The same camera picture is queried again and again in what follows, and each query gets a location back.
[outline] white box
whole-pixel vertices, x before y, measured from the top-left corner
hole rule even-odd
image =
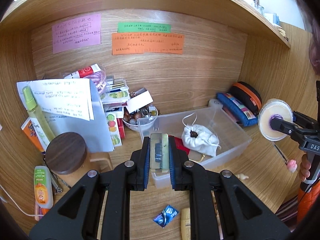
[[[139,95],[127,101],[126,108],[129,113],[132,113],[153,102],[153,99],[149,91],[146,90],[145,88],[138,90],[136,93]]]

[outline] hand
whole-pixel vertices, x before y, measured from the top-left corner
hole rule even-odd
[[[309,169],[311,168],[311,163],[308,161],[307,155],[302,156],[302,161],[300,164],[299,178],[302,182],[306,180],[310,176]]]

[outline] orange sticky note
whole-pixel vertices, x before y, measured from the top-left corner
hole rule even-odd
[[[144,52],[182,54],[184,35],[178,33],[113,33],[112,55]]]

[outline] tape roll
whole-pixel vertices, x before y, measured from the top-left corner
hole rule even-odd
[[[280,118],[287,122],[293,122],[293,113],[290,106],[280,99],[270,99],[262,107],[258,117],[260,133],[270,141],[279,141],[287,135],[271,129],[270,121],[273,118]]]

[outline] bowl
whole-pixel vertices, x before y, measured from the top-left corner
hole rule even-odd
[[[158,109],[156,109],[157,111],[157,115],[156,116],[152,116],[149,118],[150,122],[140,125],[142,129],[149,129],[153,126],[154,122],[156,121],[157,117],[158,117]],[[126,122],[125,120],[122,119],[122,121],[124,122],[124,124],[131,129],[132,131],[136,131],[139,132],[139,126],[137,124],[130,124],[128,122]]]

